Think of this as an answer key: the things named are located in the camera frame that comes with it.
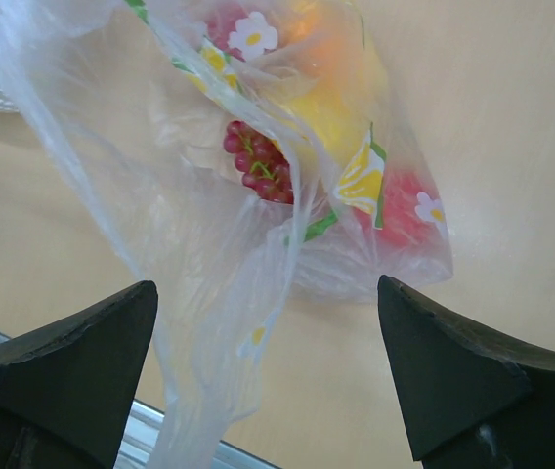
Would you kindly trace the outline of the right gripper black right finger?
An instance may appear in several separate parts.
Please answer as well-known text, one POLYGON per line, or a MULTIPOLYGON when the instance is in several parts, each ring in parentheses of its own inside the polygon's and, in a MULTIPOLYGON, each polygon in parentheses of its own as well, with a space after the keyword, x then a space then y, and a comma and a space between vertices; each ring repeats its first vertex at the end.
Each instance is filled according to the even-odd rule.
POLYGON ((378 282, 378 316, 414 461, 555 468, 555 351, 387 276, 378 282))

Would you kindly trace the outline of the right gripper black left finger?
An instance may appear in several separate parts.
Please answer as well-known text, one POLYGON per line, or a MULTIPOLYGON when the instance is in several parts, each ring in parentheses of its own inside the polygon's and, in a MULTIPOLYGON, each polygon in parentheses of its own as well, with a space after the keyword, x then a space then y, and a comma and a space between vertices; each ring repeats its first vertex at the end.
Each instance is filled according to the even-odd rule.
POLYGON ((0 468, 111 468, 158 293, 140 281, 0 343, 0 468))

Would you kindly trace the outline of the red grape bunch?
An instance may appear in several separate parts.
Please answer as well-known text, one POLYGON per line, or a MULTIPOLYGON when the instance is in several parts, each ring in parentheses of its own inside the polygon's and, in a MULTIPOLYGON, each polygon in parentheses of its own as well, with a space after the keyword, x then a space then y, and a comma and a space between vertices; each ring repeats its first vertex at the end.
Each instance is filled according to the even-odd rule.
POLYGON ((234 157, 245 187, 261 199, 293 204, 290 165, 272 140, 247 123, 233 120, 226 127, 223 148, 234 157))

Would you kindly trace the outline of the clear plastic fruit bag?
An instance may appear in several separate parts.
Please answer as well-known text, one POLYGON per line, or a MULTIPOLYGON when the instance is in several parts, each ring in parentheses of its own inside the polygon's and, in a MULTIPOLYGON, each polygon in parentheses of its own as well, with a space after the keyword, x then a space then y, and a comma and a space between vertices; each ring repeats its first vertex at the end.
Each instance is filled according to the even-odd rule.
POLYGON ((159 291, 151 468, 260 401, 289 296, 448 279, 445 211, 354 1, 0 1, 0 87, 159 291))

